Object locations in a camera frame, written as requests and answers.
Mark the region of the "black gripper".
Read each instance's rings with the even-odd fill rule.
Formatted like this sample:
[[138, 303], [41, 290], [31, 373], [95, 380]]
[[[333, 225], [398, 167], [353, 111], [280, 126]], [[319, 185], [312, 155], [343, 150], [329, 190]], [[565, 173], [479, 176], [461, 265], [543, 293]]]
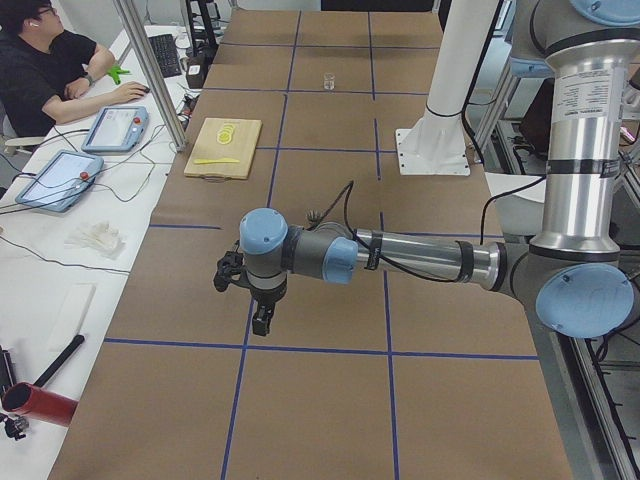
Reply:
[[251, 286], [249, 290], [252, 298], [258, 303], [257, 310], [252, 317], [252, 332], [254, 335], [267, 336], [270, 333], [275, 304], [285, 296], [287, 285], [280, 284], [270, 289]]

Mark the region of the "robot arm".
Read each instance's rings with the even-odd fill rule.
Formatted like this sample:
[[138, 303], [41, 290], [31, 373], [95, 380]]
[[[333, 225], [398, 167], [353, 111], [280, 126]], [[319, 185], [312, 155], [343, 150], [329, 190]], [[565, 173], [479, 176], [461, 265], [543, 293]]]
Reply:
[[638, 52], [635, 1], [517, 3], [512, 71], [554, 80], [542, 226], [526, 246], [434, 240], [326, 220], [307, 229], [259, 208], [241, 220], [239, 262], [218, 267], [216, 289], [235, 284], [250, 291], [257, 304], [252, 330], [262, 336], [289, 275], [346, 284], [357, 268], [381, 267], [511, 296], [569, 337], [608, 333], [637, 302], [619, 269], [609, 223], [627, 70]]

